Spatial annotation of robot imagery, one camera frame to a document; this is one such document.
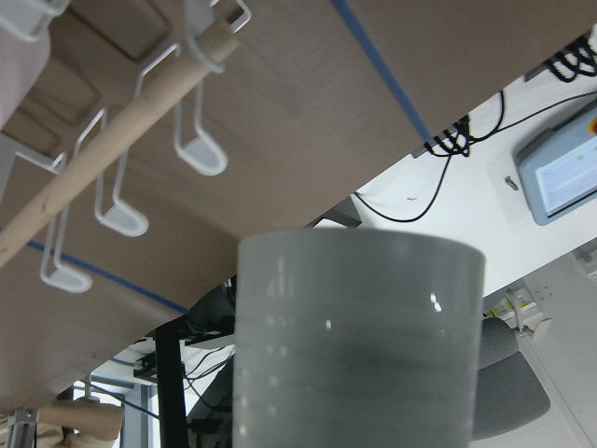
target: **wooden dowel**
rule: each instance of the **wooden dowel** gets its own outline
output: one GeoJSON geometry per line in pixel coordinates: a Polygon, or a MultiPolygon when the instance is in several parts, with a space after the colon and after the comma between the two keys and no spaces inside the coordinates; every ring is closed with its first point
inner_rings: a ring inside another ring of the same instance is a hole
{"type": "MultiPolygon", "coordinates": [[[[217,62],[224,61],[238,47],[228,27],[219,21],[205,30],[199,42],[217,62]]],[[[0,232],[0,268],[209,73],[209,69],[186,50],[164,67],[141,94],[4,227],[0,232]]]]}

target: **cardboard tube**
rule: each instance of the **cardboard tube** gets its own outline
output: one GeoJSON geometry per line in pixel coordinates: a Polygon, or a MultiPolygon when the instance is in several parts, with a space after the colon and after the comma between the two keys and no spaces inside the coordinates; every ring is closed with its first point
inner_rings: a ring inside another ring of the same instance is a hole
{"type": "MultiPolygon", "coordinates": [[[[217,62],[238,47],[227,25],[219,21],[205,30],[199,42],[217,62]]],[[[165,67],[4,227],[0,232],[0,268],[209,73],[186,50],[165,67]]]]}

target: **brown cardboard surface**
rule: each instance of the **brown cardboard surface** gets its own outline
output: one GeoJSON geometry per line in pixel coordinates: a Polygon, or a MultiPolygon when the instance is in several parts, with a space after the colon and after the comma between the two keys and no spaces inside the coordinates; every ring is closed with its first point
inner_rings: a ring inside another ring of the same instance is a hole
{"type": "MultiPolygon", "coordinates": [[[[99,108],[124,107],[138,72],[184,35],[181,2],[89,3],[73,0],[51,25],[52,63],[3,130],[50,154],[71,148],[99,108]],[[126,14],[142,9],[132,13],[135,26],[110,22],[119,20],[120,5],[126,14]],[[149,35],[135,31],[152,23],[149,35]]],[[[351,5],[432,133],[597,21],[592,0],[351,5]]],[[[250,7],[242,47],[226,73],[205,82],[203,121],[228,153],[228,170],[205,177],[179,160],[166,116],[132,147],[122,191],[148,216],[147,234],[127,239],[97,224],[87,189],[73,204],[65,252],[189,307],[234,272],[238,239],[307,224],[422,143],[330,2],[250,7]]],[[[188,128],[191,109],[189,98],[188,128]]],[[[0,224],[48,179],[16,163],[0,224]]],[[[102,279],[80,297],[45,287],[39,261],[24,249],[0,271],[0,347],[10,369],[0,381],[0,407],[48,398],[173,316],[102,279]],[[23,329],[29,325],[36,330],[23,329]],[[14,334],[26,350],[11,341],[14,334]],[[34,371],[32,380],[20,376],[34,371]]]]}

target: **blue tape line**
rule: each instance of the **blue tape line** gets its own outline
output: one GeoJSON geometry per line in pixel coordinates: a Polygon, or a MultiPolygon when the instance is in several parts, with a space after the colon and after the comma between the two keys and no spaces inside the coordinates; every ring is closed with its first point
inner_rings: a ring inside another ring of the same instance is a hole
{"type": "Polygon", "coordinates": [[[375,48],[375,45],[373,45],[373,42],[371,42],[371,39],[369,39],[365,28],[363,28],[363,25],[361,25],[361,23],[358,21],[355,14],[346,3],[346,0],[330,1],[340,16],[344,19],[346,26],[348,26],[353,33],[354,38],[358,41],[363,51],[367,54],[377,69],[386,86],[388,86],[388,89],[390,89],[390,92],[394,95],[396,100],[404,109],[404,112],[407,114],[412,126],[414,126],[414,128],[417,130],[417,133],[419,133],[424,142],[430,141],[432,138],[431,134],[429,133],[429,130],[427,130],[427,127],[423,123],[419,113],[410,102],[409,97],[404,92],[402,87],[400,87],[397,79],[394,77],[392,71],[383,60],[381,54],[375,48]]]}
{"type": "MultiPolygon", "coordinates": [[[[42,245],[36,241],[30,241],[29,243],[27,243],[27,246],[31,247],[32,249],[38,250],[40,252],[43,252],[44,249],[46,248],[44,245],[42,245]]],[[[179,304],[174,303],[173,301],[169,301],[168,299],[166,299],[154,292],[151,292],[151,291],[145,289],[144,287],[140,287],[140,286],[136,285],[135,283],[132,283],[122,277],[118,277],[117,275],[114,275],[113,273],[109,273],[108,271],[104,271],[103,269],[98,268],[97,266],[93,266],[92,264],[89,264],[88,262],[83,261],[82,259],[78,259],[78,258],[73,257],[72,255],[68,255],[68,254],[62,254],[62,259],[78,266],[79,268],[85,269],[86,271],[89,271],[91,273],[99,275],[107,280],[110,280],[111,282],[114,282],[118,285],[121,285],[121,286],[127,288],[127,289],[130,289],[131,291],[137,292],[137,293],[141,294],[142,296],[146,296],[147,298],[151,299],[152,301],[161,303],[162,305],[167,306],[168,308],[171,308],[182,315],[186,315],[189,313],[189,310],[187,308],[182,307],[179,304]]]]}

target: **gray chair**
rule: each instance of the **gray chair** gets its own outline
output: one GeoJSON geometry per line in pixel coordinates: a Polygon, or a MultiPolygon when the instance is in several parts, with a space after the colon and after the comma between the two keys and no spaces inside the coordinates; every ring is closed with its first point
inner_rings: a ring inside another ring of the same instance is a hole
{"type": "Polygon", "coordinates": [[[549,398],[501,319],[483,320],[473,440],[526,425],[549,410],[549,398]]]}

